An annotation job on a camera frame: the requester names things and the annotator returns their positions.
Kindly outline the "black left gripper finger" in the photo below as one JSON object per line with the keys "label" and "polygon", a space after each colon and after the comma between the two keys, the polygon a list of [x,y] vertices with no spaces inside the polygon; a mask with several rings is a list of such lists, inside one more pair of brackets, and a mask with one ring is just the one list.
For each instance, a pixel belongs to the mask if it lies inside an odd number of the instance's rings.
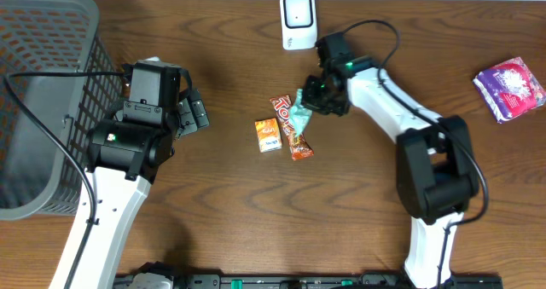
{"label": "black left gripper finger", "polygon": [[201,129],[208,127],[210,125],[210,121],[200,92],[197,89],[191,90],[189,93],[188,102],[190,110],[194,115],[197,128]]}
{"label": "black left gripper finger", "polygon": [[187,99],[184,99],[178,103],[177,111],[179,126],[175,138],[179,139],[183,136],[195,133],[198,130],[198,127],[197,123],[195,122],[195,116]]}

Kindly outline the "teal snack packet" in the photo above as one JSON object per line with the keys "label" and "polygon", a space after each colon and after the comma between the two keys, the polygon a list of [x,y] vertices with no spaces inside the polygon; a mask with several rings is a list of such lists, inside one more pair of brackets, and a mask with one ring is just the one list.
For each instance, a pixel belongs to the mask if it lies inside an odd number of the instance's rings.
{"label": "teal snack packet", "polygon": [[303,90],[297,89],[295,101],[289,109],[289,122],[293,126],[295,136],[301,136],[311,120],[312,111],[302,104]]}

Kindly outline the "orange chocolate bar wrapper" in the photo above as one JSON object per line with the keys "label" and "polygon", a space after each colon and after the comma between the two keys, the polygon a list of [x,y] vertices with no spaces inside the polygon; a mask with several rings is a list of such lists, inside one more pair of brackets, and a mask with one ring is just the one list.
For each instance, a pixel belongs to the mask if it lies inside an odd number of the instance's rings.
{"label": "orange chocolate bar wrapper", "polygon": [[282,131],[288,139],[291,156],[293,160],[312,157],[314,151],[306,142],[303,135],[296,135],[296,130],[290,122],[290,108],[292,102],[289,95],[279,95],[270,98],[270,102],[276,111],[276,116],[280,122]]}

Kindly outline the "small orange snack box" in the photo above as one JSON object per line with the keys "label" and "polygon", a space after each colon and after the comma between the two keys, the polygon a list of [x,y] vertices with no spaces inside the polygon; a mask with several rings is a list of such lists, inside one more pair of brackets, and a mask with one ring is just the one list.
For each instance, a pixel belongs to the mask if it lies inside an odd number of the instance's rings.
{"label": "small orange snack box", "polygon": [[282,148],[282,139],[278,123],[275,118],[259,120],[255,123],[258,146],[261,153]]}

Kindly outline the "pink purple pad package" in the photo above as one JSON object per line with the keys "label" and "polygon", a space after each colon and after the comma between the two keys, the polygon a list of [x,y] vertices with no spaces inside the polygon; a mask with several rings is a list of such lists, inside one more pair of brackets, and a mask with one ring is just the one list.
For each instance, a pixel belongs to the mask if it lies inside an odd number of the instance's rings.
{"label": "pink purple pad package", "polygon": [[545,89],[520,57],[479,72],[473,85],[499,124],[545,104]]}

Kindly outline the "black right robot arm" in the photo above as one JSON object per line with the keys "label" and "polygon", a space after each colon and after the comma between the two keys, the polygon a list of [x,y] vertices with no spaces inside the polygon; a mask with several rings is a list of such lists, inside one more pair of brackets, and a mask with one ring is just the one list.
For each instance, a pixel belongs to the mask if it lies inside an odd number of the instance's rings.
{"label": "black right robot arm", "polygon": [[407,281],[414,288],[446,287],[452,235],[479,191],[466,123],[421,106],[372,58],[357,58],[342,32],[318,39],[315,48],[322,73],[307,78],[302,105],[314,113],[338,116],[357,107],[394,142],[396,189],[411,217],[404,262]]}

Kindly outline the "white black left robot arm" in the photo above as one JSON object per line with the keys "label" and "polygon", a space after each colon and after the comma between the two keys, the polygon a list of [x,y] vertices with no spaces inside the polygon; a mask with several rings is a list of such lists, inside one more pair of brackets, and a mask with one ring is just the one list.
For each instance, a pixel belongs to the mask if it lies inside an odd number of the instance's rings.
{"label": "white black left robot arm", "polygon": [[86,137],[78,211],[50,285],[110,288],[131,225],[173,143],[209,120],[189,72],[155,58],[126,64],[131,87]]}

